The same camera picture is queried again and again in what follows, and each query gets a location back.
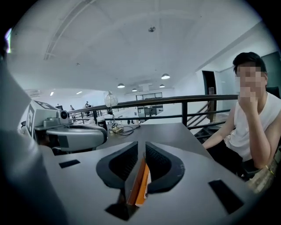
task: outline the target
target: dark doorway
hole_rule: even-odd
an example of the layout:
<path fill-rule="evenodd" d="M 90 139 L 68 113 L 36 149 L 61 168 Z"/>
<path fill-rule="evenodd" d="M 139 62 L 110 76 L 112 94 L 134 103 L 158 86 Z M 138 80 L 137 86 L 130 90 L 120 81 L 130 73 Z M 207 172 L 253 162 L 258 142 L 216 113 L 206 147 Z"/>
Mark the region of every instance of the dark doorway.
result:
<path fill-rule="evenodd" d="M 205 94 L 216 94 L 216 81 L 213 71 L 202 71 L 203 80 L 205 86 Z"/>

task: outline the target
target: man's arm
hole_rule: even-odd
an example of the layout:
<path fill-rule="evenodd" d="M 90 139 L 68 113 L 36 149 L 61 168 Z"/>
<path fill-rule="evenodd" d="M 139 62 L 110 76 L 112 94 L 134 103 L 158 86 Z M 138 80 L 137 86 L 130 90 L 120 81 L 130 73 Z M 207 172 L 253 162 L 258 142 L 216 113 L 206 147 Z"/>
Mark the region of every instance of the man's arm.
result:
<path fill-rule="evenodd" d="M 273 158 L 281 136 L 281 112 L 263 131 L 258 112 L 247 114 L 250 151 L 256 168 L 265 167 Z"/>
<path fill-rule="evenodd" d="M 227 135 L 231 133 L 234 129 L 234 113 L 235 107 L 231 109 L 229 112 L 228 118 L 225 124 L 216 132 L 214 133 L 207 141 L 203 143 L 203 147 L 205 149 L 209 149 L 218 143 L 220 143 Z"/>

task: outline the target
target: gray table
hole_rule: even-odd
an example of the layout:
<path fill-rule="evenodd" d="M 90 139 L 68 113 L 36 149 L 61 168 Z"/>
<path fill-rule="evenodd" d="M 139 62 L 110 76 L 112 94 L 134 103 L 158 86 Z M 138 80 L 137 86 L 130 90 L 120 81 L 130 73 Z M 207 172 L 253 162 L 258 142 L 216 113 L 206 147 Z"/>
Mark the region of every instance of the gray table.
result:
<path fill-rule="evenodd" d="M 139 142 L 141 148 L 144 147 L 145 142 L 157 142 L 212 159 L 208 151 L 182 123 L 141 124 L 140 128 L 135 129 L 128 136 L 108 133 L 108 140 L 103 145 L 98 146 L 97 149 L 135 141 Z"/>

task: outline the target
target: white sleeveless shirt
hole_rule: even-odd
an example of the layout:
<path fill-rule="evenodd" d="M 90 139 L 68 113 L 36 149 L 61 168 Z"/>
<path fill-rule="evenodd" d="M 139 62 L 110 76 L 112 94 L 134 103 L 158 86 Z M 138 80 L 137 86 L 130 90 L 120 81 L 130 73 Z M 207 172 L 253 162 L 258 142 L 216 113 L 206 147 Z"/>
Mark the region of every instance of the white sleeveless shirt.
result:
<path fill-rule="evenodd" d="M 275 120 L 280 111 L 281 99 L 273 94 L 267 93 L 266 104 L 262 112 L 259 114 L 264 131 Z M 238 102 L 235 106 L 234 126 L 236 129 L 224 139 L 224 142 L 229 149 L 237 152 L 243 158 L 243 162 L 250 160 L 252 156 L 250 153 L 248 121 Z"/>

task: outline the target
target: linear ceiling light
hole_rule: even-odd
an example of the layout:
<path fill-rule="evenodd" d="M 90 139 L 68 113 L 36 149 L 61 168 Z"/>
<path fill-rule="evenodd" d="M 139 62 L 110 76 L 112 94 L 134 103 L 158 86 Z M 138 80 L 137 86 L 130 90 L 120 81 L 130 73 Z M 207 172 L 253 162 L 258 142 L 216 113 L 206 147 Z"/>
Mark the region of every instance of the linear ceiling light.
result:
<path fill-rule="evenodd" d="M 120 83 L 120 84 L 118 84 L 118 86 L 117 86 L 118 88 L 124 88 L 125 87 L 125 85 L 123 84 L 123 83 Z"/>
<path fill-rule="evenodd" d="M 166 79 L 169 79 L 169 78 L 170 78 L 170 76 L 167 73 L 163 74 L 162 77 L 161 77 L 162 80 L 166 80 Z"/>

